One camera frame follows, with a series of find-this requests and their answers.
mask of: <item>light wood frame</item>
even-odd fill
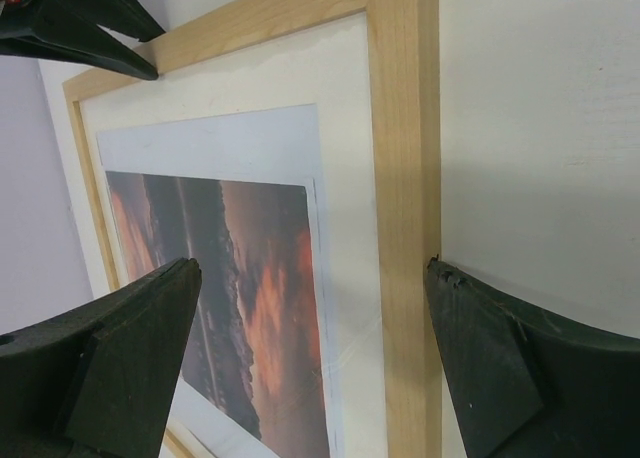
[[[138,49],[160,74],[366,12],[390,458],[441,457],[441,364],[423,288],[440,252],[438,0],[238,0]],[[92,69],[64,84],[107,267],[120,286],[80,103],[137,80]]]

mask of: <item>white wall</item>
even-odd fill
[[[441,0],[444,258],[635,337],[639,23],[640,0]]]
[[[36,61],[0,67],[0,335],[91,299]]]

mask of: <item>orange clouds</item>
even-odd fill
[[[298,273],[302,285],[299,290],[298,310],[300,322],[307,332],[309,343],[309,357],[314,367],[321,367],[320,358],[320,330],[318,329],[318,312],[315,300],[315,285],[313,282],[313,257],[311,250],[311,233],[306,230],[297,237],[298,244]]]
[[[282,392],[285,350],[282,346],[282,319],[286,290],[286,273],[266,266],[256,296],[256,307],[248,323],[245,323],[247,339],[253,349],[257,379],[272,396]]]
[[[127,214],[122,199],[117,193],[111,193],[111,202],[119,232],[118,236],[125,256],[127,273],[130,280],[137,280],[156,268],[151,258],[149,245],[140,225]]]

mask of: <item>picture frame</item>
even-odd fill
[[[423,289],[424,264],[440,252],[438,0],[238,0],[138,51],[166,75],[359,13],[368,25],[389,456],[439,458],[441,364]],[[64,85],[112,290],[120,283],[81,105],[136,82],[92,69]],[[175,434],[167,442],[188,450]]]

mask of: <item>landscape photograph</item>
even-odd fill
[[[179,257],[202,269],[182,378],[280,458],[330,458],[305,187],[107,181],[130,281]]]

